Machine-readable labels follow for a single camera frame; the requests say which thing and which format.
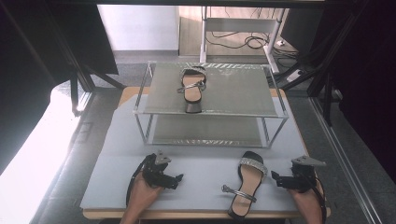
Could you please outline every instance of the white platform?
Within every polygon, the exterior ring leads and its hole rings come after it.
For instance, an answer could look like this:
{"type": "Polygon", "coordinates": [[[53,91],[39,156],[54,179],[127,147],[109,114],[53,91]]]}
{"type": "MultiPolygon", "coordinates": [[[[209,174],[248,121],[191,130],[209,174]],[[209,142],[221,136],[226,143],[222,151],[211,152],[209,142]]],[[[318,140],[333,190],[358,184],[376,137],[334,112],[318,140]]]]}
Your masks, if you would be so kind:
{"type": "MultiPolygon", "coordinates": [[[[92,172],[90,183],[81,202],[83,209],[125,208],[125,195],[131,176],[138,164],[148,155],[161,149],[172,161],[167,175],[184,174],[177,189],[166,189],[149,210],[155,211],[220,211],[226,212],[233,200],[221,186],[239,189],[238,162],[245,151],[262,155],[269,174],[272,170],[291,175],[291,159],[304,155],[305,148],[291,113],[271,149],[245,147],[153,146],[143,144],[132,113],[136,96],[121,105],[113,115],[102,152],[92,172]]],[[[276,109],[280,103],[274,98],[276,109]]],[[[297,211],[285,189],[276,186],[267,176],[257,190],[254,212],[297,211]]]]}

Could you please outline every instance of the white wall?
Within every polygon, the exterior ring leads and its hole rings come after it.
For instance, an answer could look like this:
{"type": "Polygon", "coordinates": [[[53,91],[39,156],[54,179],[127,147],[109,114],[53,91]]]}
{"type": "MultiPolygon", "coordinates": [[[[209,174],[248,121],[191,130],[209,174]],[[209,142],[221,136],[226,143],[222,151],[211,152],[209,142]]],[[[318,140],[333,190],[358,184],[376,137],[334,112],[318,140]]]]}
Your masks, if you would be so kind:
{"type": "Polygon", "coordinates": [[[98,5],[113,50],[178,50],[178,7],[98,5]]]}

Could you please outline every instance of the black sandal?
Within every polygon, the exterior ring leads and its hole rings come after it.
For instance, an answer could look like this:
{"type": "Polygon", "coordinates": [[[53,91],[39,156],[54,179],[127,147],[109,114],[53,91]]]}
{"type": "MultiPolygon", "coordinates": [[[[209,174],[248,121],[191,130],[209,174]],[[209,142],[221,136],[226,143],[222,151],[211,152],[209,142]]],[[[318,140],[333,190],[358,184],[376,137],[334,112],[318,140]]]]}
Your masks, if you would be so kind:
{"type": "Polygon", "coordinates": [[[254,194],[267,176],[267,168],[260,155],[247,151],[240,161],[238,174],[242,180],[239,190],[230,189],[226,185],[223,185],[221,190],[235,194],[228,215],[237,221],[243,221],[251,204],[257,201],[254,194]]]}
{"type": "Polygon", "coordinates": [[[184,68],[181,73],[181,88],[178,93],[184,93],[186,100],[186,113],[201,113],[201,91],[206,89],[206,70],[202,66],[184,68]]]}

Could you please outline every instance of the glass shelf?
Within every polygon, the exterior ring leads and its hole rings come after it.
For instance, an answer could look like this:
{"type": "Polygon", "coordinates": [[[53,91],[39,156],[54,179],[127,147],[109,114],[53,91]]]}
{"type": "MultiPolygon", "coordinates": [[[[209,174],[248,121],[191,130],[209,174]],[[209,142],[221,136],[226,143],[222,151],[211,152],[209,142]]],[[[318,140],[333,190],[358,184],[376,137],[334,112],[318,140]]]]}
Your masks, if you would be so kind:
{"type": "Polygon", "coordinates": [[[289,117],[279,90],[276,111],[268,65],[231,63],[149,63],[134,115],[146,144],[270,147],[289,117]],[[187,114],[180,71],[206,70],[202,113],[187,114]],[[142,94],[152,77],[149,95],[142,94]]]}

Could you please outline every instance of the floor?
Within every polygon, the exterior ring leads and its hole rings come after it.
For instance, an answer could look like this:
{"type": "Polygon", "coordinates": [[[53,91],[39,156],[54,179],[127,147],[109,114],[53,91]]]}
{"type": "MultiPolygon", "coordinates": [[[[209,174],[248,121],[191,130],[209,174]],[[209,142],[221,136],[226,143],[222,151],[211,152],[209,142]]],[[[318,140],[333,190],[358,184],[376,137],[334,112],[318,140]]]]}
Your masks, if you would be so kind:
{"type": "MultiPolygon", "coordinates": [[[[146,58],[158,62],[198,62],[199,60],[197,57],[177,57],[174,52],[146,52],[145,54],[116,52],[115,55],[120,75],[113,77],[127,86],[140,84],[140,78],[146,69],[146,58]]],[[[238,60],[248,61],[248,58],[217,57],[213,61],[221,63],[238,60]]],[[[97,88],[80,118],[79,127],[71,140],[68,157],[52,181],[31,221],[32,224],[93,224],[101,221],[85,218],[79,204],[104,143],[113,111],[118,106],[121,90],[113,88],[101,79],[93,78],[97,88]]],[[[329,137],[325,125],[321,123],[315,104],[312,99],[306,96],[304,90],[308,84],[309,80],[290,89],[287,91],[287,96],[310,156],[320,161],[326,161],[328,164],[327,167],[317,169],[318,177],[323,182],[329,206],[332,209],[327,223],[396,223],[394,219],[396,211],[395,184],[386,175],[371,151],[348,125],[339,111],[337,103],[333,103],[332,132],[336,134],[336,140],[343,148],[347,162],[340,160],[340,152],[334,149],[333,140],[329,137]],[[351,180],[350,171],[344,168],[345,163],[350,163],[353,167],[367,197],[364,195],[362,197],[361,191],[356,191],[356,185],[359,183],[356,180],[351,180]],[[374,212],[364,208],[365,204],[370,205],[370,203],[375,208],[374,212]],[[369,220],[367,211],[371,212],[370,214],[377,212],[382,222],[369,220]]],[[[66,94],[68,93],[67,83],[59,88],[63,89],[66,94]]],[[[299,218],[295,218],[286,220],[286,223],[303,222],[299,218]]]]}

